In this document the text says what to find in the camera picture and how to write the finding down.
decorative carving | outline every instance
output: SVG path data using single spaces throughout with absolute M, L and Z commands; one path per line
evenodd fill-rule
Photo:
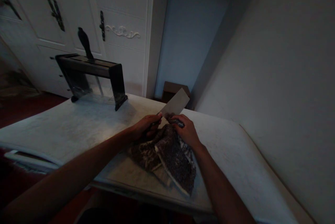
M 112 31 L 114 34 L 116 34 L 117 36 L 124 36 L 124 37 L 126 37 L 126 38 L 128 38 L 128 39 L 131 39 L 131 38 L 134 38 L 135 36 L 137 37 L 137 38 L 139 38 L 140 37 L 140 34 L 139 33 L 137 33 L 137 32 L 133 32 L 133 31 L 130 31 L 129 33 L 127 32 L 127 29 L 124 27 L 124 26 L 119 26 L 119 28 L 118 29 L 116 29 L 114 26 L 109 26 L 109 25 L 107 25 L 106 26 L 106 30 L 107 31 Z

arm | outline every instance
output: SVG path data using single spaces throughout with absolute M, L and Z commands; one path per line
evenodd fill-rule
M 108 162 L 130 142 L 140 138 L 161 114 L 149 115 L 92 149 L 77 156 L 7 205 L 0 214 L 1 223 L 36 223 L 48 220 L 87 186 Z M 147 137 L 157 130 L 156 124 Z
M 226 176 L 199 141 L 193 122 L 185 115 L 174 116 L 184 123 L 184 128 L 174 124 L 176 131 L 194 152 L 207 193 L 220 223 L 255 223 Z

table surface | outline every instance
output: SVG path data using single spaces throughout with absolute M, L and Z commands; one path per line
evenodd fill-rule
M 0 130 L 0 146 L 24 151 L 63 165 L 80 153 L 133 125 L 165 104 L 128 95 L 114 111 L 107 104 L 70 100 Z M 244 130 L 233 121 L 184 109 L 201 142 L 227 176 L 255 219 L 269 223 L 312 223 L 269 168 Z M 198 164 L 191 197 L 175 185 L 164 187 L 125 153 L 118 154 L 95 181 L 127 188 L 195 210 L 212 212 Z

knife blade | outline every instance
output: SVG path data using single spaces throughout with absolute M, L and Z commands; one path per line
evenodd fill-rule
M 165 119 L 174 115 L 179 115 L 183 108 L 187 105 L 189 97 L 183 88 L 181 88 L 171 100 L 160 110 Z

hand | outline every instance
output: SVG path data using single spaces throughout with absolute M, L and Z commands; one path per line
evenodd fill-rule
M 181 136 L 186 144 L 188 144 L 193 150 L 199 146 L 202 146 L 198 134 L 196 133 L 193 122 L 185 115 L 176 115 L 171 119 L 178 119 L 184 123 L 184 128 L 180 128 L 177 124 L 173 124 L 177 133 Z
M 141 120 L 139 120 L 136 124 L 131 126 L 131 130 L 134 133 L 134 140 L 138 140 L 143 132 L 147 130 L 149 127 L 149 131 L 147 132 L 147 137 L 152 137 L 156 130 L 158 129 L 158 126 L 162 122 L 162 113 L 160 112 L 158 115 L 147 115 Z

